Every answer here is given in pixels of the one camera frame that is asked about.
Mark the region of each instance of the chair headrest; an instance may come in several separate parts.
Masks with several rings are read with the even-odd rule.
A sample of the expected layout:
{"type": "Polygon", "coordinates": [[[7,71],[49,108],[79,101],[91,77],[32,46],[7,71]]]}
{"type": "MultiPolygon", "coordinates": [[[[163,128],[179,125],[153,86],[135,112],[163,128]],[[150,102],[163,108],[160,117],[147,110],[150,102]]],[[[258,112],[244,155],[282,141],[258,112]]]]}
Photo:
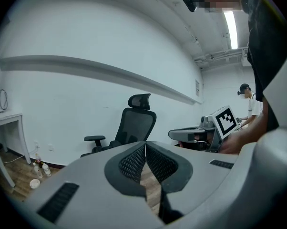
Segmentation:
{"type": "Polygon", "coordinates": [[[130,97],[128,105],[135,109],[150,109],[149,97],[151,94],[138,94],[130,97]]]}

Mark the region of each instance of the white wall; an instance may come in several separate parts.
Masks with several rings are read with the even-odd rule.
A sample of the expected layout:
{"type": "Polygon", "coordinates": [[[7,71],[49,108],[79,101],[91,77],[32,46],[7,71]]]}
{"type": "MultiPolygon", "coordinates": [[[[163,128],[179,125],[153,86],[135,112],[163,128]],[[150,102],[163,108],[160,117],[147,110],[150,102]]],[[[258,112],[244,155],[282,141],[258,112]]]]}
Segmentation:
{"type": "Polygon", "coordinates": [[[246,117],[248,100],[240,99],[237,91],[241,84],[247,83],[255,92],[255,77],[252,67],[227,65],[202,72],[203,115],[208,115],[220,107],[230,105],[236,117],[246,117]]]}
{"type": "MultiPolygon", "coordinates": [[[[201,93],[203,80],[191,57],[167,31],[134,10],[109,1],[52,0],[30,7],[23,3],[10,14],[9,34],[2,36],[5,42],[0,44],[1,58],[60,55],[92,60],[143,75],[202,101],[202,94],[195,95],[195,80],[201,93]]],[[[33,70],[3,71],[1,87],[8,93],[9,108],[23,112],[29,151],[37,140],[42,159],[62,165],[91,151],[94,144],[83,140],[87,135],[106,136],[103,145],[114,140],[129,97],[147,92],[110,79],[33,70]],[[48,144],[54,145],[55,152],[48,150],[48,144]]],[[[149,140],[176,143],[168,131],[195,125],[202,105],[151,92],[157,121],[149,140]]],[[[8,126],[6,138],[8,147],[21,153],[14,124],[8,126]]]]}

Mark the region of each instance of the white t-shirt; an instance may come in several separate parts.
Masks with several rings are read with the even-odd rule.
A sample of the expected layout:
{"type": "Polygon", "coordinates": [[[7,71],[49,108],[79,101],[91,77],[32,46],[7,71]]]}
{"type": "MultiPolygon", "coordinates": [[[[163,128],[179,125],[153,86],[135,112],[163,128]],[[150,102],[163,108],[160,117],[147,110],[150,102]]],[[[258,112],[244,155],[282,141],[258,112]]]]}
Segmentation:
{"type": "Polygon", "coordinates": [[[259,102],[256,100],[256,94],[253,93],[252,97],[249,99],[248,102],[248,118],[251,117],[252,115],[257,115],[259,116],[262,113],[262,102],[259,102]]]}

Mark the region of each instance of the power outlet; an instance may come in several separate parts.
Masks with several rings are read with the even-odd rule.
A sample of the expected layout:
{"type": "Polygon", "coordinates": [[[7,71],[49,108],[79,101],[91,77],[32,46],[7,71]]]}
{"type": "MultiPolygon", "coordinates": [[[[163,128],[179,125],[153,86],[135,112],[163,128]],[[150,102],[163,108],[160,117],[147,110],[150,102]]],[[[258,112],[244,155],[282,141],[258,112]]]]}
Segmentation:
{"type": "Polygon", "coordinates": [[[35,146],[35,148],[39,148],[39,147],[40,147],[40,145],[39,145],[39,142],[38,142],[38,141],[34,140],[33,142],[34,142],[34,146],[35,146]]]}
{"type": "Polygon", "coordinates": [[[49,151],[54,152],[54,146],[52,144],[48,144],[49,151]]]}

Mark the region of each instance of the white table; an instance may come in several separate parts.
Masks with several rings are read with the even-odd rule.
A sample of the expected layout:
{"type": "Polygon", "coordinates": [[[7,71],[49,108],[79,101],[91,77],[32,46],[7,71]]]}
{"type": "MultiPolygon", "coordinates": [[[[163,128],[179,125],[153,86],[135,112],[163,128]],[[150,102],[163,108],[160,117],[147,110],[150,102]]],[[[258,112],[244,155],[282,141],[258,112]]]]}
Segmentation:
{"type": "MultiPolygon", "coordinates": [[[[26,142],[25,142],[25,138],[24,138],[24,132],[23,132],[23,124],[22,124],[22,113],[21,112],[15,112],[15,111],[5,111],[3,113],[0,113],[0,126],[1,125],[5,125],[11,122],[18,122],[18,131],[19,131],[19,137],[20,137],[20,144],[21,144],[21,148],[23,150],[23,154],[26,157],[27,163],[30,164],[30,156],[28,153],[28,149],[26,146],[26,142]]],[[[3,148],[5,150],[5,152],[7,152],[7,145],[5,142],[5,138],[2,135],[2,144],[3,144],[3,148]]],[[[4,174],[5,178],[7,179],[7,181],[9,182],[11,187],[15,187],[14,182],[12,181],[11,177],[9,176],[2,160],[0,157],[0,169],[2,171],[2,173],[4,174]]]]}

